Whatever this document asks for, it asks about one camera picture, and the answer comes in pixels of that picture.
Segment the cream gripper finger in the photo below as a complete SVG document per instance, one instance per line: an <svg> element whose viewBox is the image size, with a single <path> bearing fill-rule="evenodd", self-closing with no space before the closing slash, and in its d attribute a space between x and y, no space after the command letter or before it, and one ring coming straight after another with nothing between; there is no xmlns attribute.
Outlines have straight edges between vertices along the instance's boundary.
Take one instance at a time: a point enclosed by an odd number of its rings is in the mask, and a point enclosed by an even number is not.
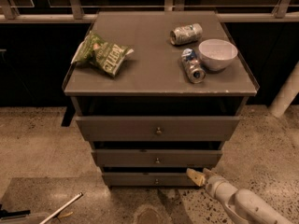
<svg viewBox="0 0 299 224"><path fill-rule="evenodd" d="M188 168L186 171L188 178L190 178L198 187L202 187L206 183L206 177L203 173Z"/></svg>
<svg viewBox="0 0 299 224"><path fill-rule="evenodd" d="M209 170L207 168L203 169L203 173L204 173L206 178L210 178L210 177L216 175L216 173L212 172L211 170Z"/></svg>

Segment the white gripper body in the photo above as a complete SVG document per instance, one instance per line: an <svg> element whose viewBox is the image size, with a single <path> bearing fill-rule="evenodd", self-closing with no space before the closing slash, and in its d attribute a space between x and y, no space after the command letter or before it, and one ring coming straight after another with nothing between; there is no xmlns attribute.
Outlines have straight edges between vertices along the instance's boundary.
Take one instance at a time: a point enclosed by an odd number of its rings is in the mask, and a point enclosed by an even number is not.
<svg viewBox="0 0 299 224"><path fill-rule="evenodd" d="M219 175L210 177L205 186L207 194L225 208L235 207L237 188Z"/></svg>

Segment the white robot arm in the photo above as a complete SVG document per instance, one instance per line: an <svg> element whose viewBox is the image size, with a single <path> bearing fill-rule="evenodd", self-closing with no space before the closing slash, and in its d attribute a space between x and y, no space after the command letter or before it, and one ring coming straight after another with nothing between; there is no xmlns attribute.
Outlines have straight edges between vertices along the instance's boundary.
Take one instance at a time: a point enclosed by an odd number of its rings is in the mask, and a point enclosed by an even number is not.
<svg viewBox="0 0 299 224"><path fill-rule="evenodd" d="M188 168L186 174L222 205L234 224L293 224L254 192L236 188L207 168L202 172Z"/></svg>

